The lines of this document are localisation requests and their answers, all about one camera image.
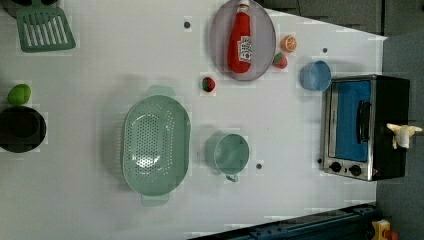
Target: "green spatula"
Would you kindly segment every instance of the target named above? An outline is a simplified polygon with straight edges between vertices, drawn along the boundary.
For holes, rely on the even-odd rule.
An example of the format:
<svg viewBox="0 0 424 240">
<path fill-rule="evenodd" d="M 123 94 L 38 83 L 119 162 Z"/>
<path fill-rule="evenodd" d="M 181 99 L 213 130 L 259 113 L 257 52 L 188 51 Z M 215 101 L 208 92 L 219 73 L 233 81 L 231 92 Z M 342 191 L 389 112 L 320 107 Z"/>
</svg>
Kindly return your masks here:
<svg viewBox="0 0 424 240">
<path fill-rule="evenodd" d="M 72 49 L 72 36 L 65 12 L 58 7 L 48 7 L 41 0 L 17 12 L 21 49 L 27 53 Z"/>
</svg>

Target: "ketchup label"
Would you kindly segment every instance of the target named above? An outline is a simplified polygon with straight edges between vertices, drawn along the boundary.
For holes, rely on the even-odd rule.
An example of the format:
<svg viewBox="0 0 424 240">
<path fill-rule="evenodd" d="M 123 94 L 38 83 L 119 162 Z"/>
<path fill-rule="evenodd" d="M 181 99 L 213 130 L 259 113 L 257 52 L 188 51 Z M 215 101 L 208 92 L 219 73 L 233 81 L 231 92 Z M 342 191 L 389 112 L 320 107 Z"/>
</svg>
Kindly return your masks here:
<svg viewBox="0 0 424 240">
<path fill-rule="evenodd" d="M 250 63 L 252 59 L 252 44 L 249 36 L 242 36 L 237 42 L 239 61 Z"/>
</svg>

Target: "orange fruit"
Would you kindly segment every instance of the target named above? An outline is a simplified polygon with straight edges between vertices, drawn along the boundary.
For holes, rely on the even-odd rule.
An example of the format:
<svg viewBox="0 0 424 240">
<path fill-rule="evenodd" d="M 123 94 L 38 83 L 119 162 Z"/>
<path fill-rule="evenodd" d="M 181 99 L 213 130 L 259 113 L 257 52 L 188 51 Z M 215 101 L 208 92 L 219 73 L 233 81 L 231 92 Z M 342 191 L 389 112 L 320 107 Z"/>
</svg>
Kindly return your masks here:
<svg viewBox="0 0 424 240">
<path fill-rule="evenodd" d="M 286 36 L 281 40 L 281 48 L 286 52 L 293 52 L 296 50 L 297 42 L 296 38 L 291 35 Z"/>
</svg>

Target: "green mug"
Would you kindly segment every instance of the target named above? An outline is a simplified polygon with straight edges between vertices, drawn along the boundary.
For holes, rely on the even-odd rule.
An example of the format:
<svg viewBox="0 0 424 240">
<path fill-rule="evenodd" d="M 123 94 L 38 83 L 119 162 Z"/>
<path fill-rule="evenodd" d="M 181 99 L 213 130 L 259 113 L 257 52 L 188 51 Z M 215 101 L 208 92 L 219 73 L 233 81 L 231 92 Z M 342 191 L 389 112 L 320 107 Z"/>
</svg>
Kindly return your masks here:
<svg viewBox="0 0 424 240">
<path fill-rule="evenodd" d="M 206 161 L 217 168 L 232 182 L 238 181 L 241 172 L 249 161 L 249 145 L 238 134 L 216 133 L 205 146 Z"/>
</svg>

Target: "oven knob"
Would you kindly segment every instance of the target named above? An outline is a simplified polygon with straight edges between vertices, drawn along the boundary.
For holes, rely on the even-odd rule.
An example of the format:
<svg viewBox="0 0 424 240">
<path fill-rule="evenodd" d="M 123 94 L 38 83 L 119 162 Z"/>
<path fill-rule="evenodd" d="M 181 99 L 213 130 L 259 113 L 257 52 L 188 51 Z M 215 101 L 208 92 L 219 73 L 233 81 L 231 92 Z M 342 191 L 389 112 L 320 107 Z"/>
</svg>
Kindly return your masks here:
<svg viewBox="0 0 424 240">
<path fill-rule="evenodd" d="M 340 170 L 342 169 L 342 165 L 340 165 L 340 163 L 338 162 L 333 162 L 330 165 L 331 170 L 333 170 L 333 172 L 340 172 Z"/>
<path fill-rule="evenodd" d="M 361 173 L 362 173 L 361 168 L 358 165 L 353 165 L 351 168 L 349 168 L 349 171 L 355 177 L 361 175 Z"/>
</svg>

